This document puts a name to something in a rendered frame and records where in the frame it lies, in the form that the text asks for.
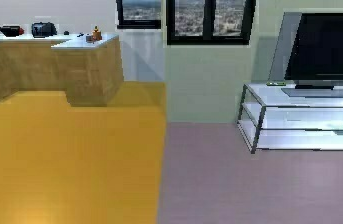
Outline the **wooden kitchen counter white top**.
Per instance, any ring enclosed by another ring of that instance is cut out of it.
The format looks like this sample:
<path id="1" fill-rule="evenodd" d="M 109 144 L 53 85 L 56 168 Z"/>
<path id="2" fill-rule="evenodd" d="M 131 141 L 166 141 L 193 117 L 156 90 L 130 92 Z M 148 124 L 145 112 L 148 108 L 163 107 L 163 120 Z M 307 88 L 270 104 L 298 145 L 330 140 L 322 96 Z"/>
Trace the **wooden kitchen counter white top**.
<path id="1" fill-rule="evenodd" d="M 119 36 L 0 34 L 0 101 L 18 91 L 63 91 L 72 106 L 105 106 L 124 81 Z"/>

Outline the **small black framed window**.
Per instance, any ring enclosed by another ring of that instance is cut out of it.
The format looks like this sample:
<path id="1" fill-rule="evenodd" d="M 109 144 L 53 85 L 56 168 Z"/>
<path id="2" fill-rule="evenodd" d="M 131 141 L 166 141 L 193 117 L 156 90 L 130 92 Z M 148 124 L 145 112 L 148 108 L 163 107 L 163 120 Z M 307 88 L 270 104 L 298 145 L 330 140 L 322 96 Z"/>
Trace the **small black framed window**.
<path id="1" fill-rule="evenodd" d="M 116 0 L 118 29 L 160 29 L 161 0 Z"/>

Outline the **white glass television stand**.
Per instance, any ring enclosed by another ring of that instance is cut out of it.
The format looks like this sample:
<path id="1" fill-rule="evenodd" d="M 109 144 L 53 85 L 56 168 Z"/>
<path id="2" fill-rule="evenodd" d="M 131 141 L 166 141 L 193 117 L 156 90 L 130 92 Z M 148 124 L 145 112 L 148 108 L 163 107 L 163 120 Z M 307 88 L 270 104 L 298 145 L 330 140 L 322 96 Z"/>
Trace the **white glass television stand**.
<path id="1" fill-rule="evenodd" d="M 308 94 L 293 84 L 246 84 L 237 126 L 250 152 L 343 150 L 343 86 Z"/>

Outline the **black toaster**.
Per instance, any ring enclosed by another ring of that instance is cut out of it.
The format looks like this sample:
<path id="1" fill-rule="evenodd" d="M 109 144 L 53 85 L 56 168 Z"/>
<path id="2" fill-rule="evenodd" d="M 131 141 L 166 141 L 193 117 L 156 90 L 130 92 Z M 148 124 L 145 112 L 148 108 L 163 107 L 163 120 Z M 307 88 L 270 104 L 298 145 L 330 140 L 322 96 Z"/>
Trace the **black toaster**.
<path id="1" fill-rule="evenodd" d="M 33 23 L 31 26 L 32 35 L 37 38 L 54 36 L 57 34 L 56 27 L 51 22 Z"/>

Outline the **black television set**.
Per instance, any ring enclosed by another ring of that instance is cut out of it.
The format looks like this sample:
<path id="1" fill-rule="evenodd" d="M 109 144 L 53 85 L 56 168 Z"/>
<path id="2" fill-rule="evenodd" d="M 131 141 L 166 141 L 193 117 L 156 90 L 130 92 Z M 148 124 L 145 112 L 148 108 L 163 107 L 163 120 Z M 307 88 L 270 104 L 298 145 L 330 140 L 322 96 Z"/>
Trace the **black television set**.
<path id="1" fill-rule="evenodd" d="M 290 97 L 343 98 L 343 13 L 303 13 L 285 78 Z"/>

